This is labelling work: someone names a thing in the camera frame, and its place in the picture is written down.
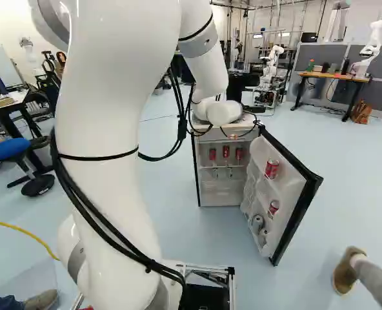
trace floor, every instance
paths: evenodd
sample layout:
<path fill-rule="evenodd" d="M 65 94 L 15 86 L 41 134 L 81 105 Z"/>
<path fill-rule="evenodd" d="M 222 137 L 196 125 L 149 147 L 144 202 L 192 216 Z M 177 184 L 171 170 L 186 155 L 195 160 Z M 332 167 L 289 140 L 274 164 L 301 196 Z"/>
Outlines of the floor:
<path fill-rule="evenodd" d="M 382 119 L 356 125 L 315 108 L 291 112 L 291 106 L 285 103 L 274 116 L 260 118 L 269 132 L 325 180 L 280 265 L 272 267 L 259 257 L 239 208 L 197 206 L 189 139 L 169 160 L 140 163 L 141 189 L 164 256 L 235 266 L 238 309 L 379 309 L 361 284 L 350 296 L 337 296 L 330 275 L 348 245 L 366 249 L 370 259 L 382 266 Z M 175 114 L 171 91 L 152 96 L 140 127 L 141 152 L 158 156 L 171 148 Z M 48 132 L 52 120 L 41 126 Z M 0 220 L 32 231 L 55 249 L 57 227 L 71 204 L 58 183 L 36 199 L 21 196 L 20 187 L 6 189 L 21 175 L 11 165 L 0 170 Z M 159 181 L 161 176 L 171 179 L 169 192 Z M 178 237 L 181 242 L 174 243 Z M 58 309 L 68 310 L 77 288 L 62 265 L 49 259 L 32 239 L 0 227 L 0 294 L 25 298 L 55 282 L 61 292 Z"/>

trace fridge door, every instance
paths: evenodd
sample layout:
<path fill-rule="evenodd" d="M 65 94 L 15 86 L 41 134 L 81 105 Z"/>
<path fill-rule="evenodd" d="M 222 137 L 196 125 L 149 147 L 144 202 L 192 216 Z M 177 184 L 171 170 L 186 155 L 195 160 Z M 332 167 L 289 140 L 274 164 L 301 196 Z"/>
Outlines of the fridge door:
<path fill-rule="evenodd" d="M 250 157 L 241 210 L 260 254 L 277 266 L 323 178 L 308 170 L 264 127 L 250 145 Z M 265 176 L 268 160 L 279 162 L 272 180 Z"/>

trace coca-cola can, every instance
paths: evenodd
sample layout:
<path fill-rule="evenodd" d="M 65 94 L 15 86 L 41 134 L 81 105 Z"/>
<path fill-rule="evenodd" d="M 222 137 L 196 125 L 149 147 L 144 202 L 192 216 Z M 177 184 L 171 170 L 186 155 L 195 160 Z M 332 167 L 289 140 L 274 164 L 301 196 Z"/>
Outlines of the coca-cola can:
<path fill-rule="evenodd" d="M 214 161 L 214 160 L 216 160 L 216 157 L 217 157 L 217 150 L 216 149 L 210 149 L 210 152 L 208 153 L 208 158 L 211 161 Z"/>
<path fill-rule="evenodd" d="M 228 145 L 224 145 L 223 147 L 223 157 L 224 158 L 230 157 L 230 147 Z"/>
<path fill-rule="evenodd" d="M 275 213 L 280 209 L 280 203 L 278 200 L 273 200 L 270 202 L 270 206 L 268 207 L 268 211 L 272 216 L 275 215 Z"/>
<path fill-rule="evenodd" d="M 279 170 L 279 161 L 278 160 L 268 160 L 266 165 L 266 171 L 264 175 L 269 178 L 270 180 L 273 180 L 276 178 L 277 173 Z"/>
<path fill-rule="evenodd" d="M 242 147 L 236 148 L 236 160 L 242 160 L 244 156 L 244 149 Z"/>

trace sneaker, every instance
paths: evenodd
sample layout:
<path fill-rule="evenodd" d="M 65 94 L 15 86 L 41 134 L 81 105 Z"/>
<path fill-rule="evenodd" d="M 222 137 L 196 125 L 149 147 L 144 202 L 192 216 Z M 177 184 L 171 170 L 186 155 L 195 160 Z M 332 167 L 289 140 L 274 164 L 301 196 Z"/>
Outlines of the sneaker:
<path fill-rule="evenodd" d="M 350 264 L 350 259 L 355 254 L 363 254 L 366 256 L 366 253 L 363 250 L 358 249 L 357 247 L 348 247 L 334 269 L 332 285 L 336 293 L 339 295 L 344 295 L 350 292 L 354 283 L 357 281 L 357 274 Z"/>
<path fill-rule="evenodd" d="M 49 289 L 23 302 L 24 310 L 48 310 L 58 298 L 56 289 Z"/>

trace grey pants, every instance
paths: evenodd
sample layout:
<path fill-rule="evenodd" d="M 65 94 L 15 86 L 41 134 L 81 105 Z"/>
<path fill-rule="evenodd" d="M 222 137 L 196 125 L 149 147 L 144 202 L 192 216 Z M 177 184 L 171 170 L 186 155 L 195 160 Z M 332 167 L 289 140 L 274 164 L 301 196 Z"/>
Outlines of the grey pants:
<path fill-rule="evenodd" d="M 357 261 L 354 269 L 360 282 L 382 307 L 382 269 L 366 260 Z"/>

